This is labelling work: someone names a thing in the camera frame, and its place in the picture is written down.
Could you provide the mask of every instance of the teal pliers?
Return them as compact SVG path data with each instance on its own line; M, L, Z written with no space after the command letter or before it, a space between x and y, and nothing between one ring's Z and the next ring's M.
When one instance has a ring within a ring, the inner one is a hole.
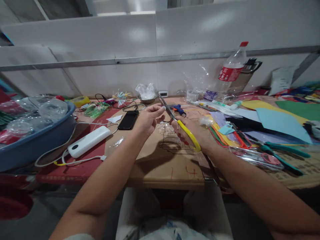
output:
M293 174L295 174L297 176L303 175L303 173L299 169L297 169L294 166L287 163L285 160L283 160L281 157L279 157L274 151L272 151L272 149L284 150L284 151L291 152L291 153L294 153L296 155L299 155L299 156L305 157L305 158L311 157L308 153L302 152L300 150L297 150L297 149L289 147L289 146L279 145L279 144L275 144L275 143L271 143L271 142L262 142L247 133L245 133L245 135L247 135L250 139L252 139L252 140L250 140L250 142L259 145L261 151L276 157L282 163L282 165L284 166L284 169L288 170L289 172L292 172Z

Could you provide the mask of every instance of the scissor blade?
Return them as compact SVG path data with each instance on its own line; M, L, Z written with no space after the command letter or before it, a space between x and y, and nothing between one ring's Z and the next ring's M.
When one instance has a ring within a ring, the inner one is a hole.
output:
M166 107L166 111L167 113L169 114L169 116L172 118L172 119L176 119L170 109L170 107L168 106L168 104L166 103L166 101L163 99L162 96L160 96L160 94L158 95L159 97L159 100L160 100L160 103L162 104L162 106L165 106Z

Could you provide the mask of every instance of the red bottle label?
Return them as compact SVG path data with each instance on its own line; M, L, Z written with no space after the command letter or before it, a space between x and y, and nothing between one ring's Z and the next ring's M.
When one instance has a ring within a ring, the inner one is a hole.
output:
M223 67L219 74L219 80L225 81L225 82L233 82L237 79L239 76L242 68L226 68Z

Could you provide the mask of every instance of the metal rail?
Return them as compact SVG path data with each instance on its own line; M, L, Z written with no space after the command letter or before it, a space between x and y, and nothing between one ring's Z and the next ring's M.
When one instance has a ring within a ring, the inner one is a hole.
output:
M196 53L196 54L165 55L165 56L154 56L154 57L131 57L131 58L114 58L114 59L87 60L87 61L68 61L68 62L55 62L55 63L0 66L0 72L128 64L128 63L148 63L148 62L166 62L166 61L181 61L181 60L210 59L210 58L226 58L226 57L229 57L233 52L234 51L224 51L224 52L216 52L216 53ZM257 50L247 50L246 52L247 52L247 56L282 55L282 54L298 54L298 53L319 54L320 45L289 47L289 48L257 49Z

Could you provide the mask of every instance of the smartphone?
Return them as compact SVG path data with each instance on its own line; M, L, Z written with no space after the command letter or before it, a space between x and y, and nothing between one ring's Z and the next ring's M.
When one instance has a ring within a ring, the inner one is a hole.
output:
M139 116L139 111L127 111L126 115L124 115L121 123L118 126L119 130L131 130L133 128L134 123Z

